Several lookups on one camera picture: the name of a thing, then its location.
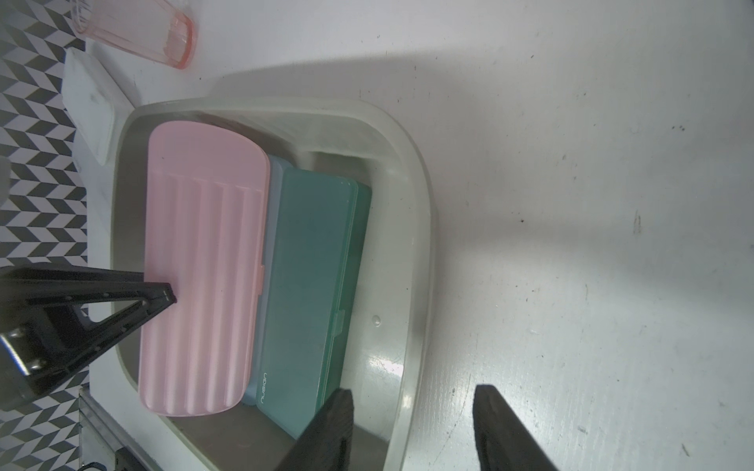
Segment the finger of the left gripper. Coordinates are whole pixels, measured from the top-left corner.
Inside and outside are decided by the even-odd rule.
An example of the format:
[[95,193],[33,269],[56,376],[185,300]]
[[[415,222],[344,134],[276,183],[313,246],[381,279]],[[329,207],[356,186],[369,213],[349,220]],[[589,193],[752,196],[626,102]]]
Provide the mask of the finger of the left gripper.
[[143,274],[59,264],[1,271],[1,406],[55,392],[177,298]]

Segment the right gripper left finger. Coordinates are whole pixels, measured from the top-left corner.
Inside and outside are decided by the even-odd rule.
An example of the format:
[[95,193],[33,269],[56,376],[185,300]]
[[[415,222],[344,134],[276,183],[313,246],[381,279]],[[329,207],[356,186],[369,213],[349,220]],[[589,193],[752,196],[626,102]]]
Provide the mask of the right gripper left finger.
[[355,407],[350,390],[337,389],[315,414],[275,471],[346,471],[351,460]]

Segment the pink pencil case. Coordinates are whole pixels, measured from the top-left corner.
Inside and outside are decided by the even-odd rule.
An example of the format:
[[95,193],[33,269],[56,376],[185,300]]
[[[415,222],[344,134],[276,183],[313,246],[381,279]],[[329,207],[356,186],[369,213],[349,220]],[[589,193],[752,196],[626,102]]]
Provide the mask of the pink pencil case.
[[141,330],[139,396],[168,417],[243,398],[262,292],[270,161],[251,139],[170,121],[147,147],[145,280],[176,301]]

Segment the light teal pencil case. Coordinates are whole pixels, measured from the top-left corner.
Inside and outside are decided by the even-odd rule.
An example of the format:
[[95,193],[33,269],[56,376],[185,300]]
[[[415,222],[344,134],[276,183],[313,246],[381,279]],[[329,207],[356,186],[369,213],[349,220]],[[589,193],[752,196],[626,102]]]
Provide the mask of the light teal pencil case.
[[262,257],[264,275],[262,293],[259,296],[258,306],[256,310],[253,343],[253,366],[251,366],[251,378],[249,379],[249,385],[247,386],[242,399],[242,403],[246,405],[256,404],[256,390],[260,376],[261,353],[263,348],[264,328],[269,300],[270,278],[274,257],[281,192],[284,174],[286,170],[292,167],[290,162],[277,156],[269,155],[268,158],[270,161],[270,184],[267,199],[265,236]]

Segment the dark green pencil case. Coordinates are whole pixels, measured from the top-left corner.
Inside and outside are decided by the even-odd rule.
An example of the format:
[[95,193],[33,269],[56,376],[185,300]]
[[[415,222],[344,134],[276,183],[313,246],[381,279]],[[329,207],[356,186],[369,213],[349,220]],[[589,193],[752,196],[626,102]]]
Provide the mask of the dark green pencil case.
[[284,176],[255,395],[293,438],[341,385],[370,206],[353,179]]

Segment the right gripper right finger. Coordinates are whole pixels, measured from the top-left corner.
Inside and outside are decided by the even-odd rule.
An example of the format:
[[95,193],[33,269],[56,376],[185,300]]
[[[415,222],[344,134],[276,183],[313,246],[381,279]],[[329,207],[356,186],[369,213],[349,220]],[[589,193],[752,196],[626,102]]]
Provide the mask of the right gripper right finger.
[[472,417],[482,471],[557,470],[494,386],[476,386]]

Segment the grey plastic storage box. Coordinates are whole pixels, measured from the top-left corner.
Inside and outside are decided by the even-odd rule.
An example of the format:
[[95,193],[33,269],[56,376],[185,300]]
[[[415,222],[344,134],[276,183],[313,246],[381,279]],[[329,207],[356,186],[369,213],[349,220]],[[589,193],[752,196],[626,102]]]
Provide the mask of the grey plastic storage box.
[[388,114],[333,98],[196,98],[137,108],[115,158],[109,264],[145,262],[146,151],[173,121],[241,131],[298,168],[370,186],[342,384],[353,394],[353,470],[402,467],[418,395],[433,277],[433,202],[423,160]]

